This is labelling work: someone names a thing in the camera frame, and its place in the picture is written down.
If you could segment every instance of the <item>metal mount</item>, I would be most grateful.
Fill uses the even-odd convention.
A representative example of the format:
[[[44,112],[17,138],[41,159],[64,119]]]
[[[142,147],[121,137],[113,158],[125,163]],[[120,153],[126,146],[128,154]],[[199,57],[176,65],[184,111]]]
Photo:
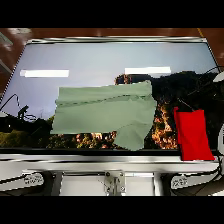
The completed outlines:
[[[107,196],[124,196],[126,192],[125,172],[122,170],[105,171],[104,186]]]

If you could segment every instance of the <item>screen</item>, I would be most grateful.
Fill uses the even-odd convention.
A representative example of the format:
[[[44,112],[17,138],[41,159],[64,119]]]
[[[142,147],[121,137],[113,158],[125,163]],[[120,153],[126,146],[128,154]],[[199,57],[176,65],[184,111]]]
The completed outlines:
[[[49,130],[55,118],[59,87],[133,85],[149,80],[157,108],[153,125],[144,139],[144,149],[178,149],[172,112],[174,105],[179,104],[177,98],[195,109],[206,109],[208,104],[202,100],[202,92],[214,96],[218,94],[217,87],[209,87],[209,93],[206,87],[199,93],[186,96],[211,81],[218,69],[206,72],[216,66],[206,43],[29,44],[18,61],[0,104],[0,107],[3,106],[16,94],[2,109],[10,119],[7,122],[4,120],[1,127],[0,146],[125,150],[114,144],[116,130],[109,133],[51,134]],[[169,68],[169,72],[124,75],[127,68],[162,67]],[[28,107],[21,111],[20,108],[26,105]],[[211,133],[218,128],[214,127],[214,113],[210,111],[209,114],[208,111],[207,117],[207,134],[212,148],[216,147],[216,143]]]

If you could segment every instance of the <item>red pouch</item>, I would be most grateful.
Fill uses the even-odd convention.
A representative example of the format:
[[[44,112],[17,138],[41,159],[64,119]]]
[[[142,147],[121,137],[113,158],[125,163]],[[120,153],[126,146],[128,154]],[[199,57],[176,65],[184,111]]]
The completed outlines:
[[[174,108],[178,144],[182,150],[182,160],[215,160],[208,145],[203,110],[177,112]]]

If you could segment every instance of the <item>wooden floor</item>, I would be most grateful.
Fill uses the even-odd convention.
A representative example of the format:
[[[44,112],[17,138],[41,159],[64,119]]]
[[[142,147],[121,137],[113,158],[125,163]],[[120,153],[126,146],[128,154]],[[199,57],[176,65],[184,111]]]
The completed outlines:
[[[206,37],[219,65],[224,65],[224,28],[29,28],[29,33],[15,33],[0,28],[13,45],[0,42],[0,59],[11,69],[15,67],[28,39],[77,36],[192,36]],[[0,93],[8,81],[0,72]]]

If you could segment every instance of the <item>green cloth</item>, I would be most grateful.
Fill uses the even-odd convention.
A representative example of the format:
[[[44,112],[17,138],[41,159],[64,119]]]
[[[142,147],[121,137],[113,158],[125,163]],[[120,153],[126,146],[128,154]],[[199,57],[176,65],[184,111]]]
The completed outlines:
[[[114,143],[138,150],[150,131],[156,101],[150,81],[87,88],[59,88],[51,134],[117,131]]]

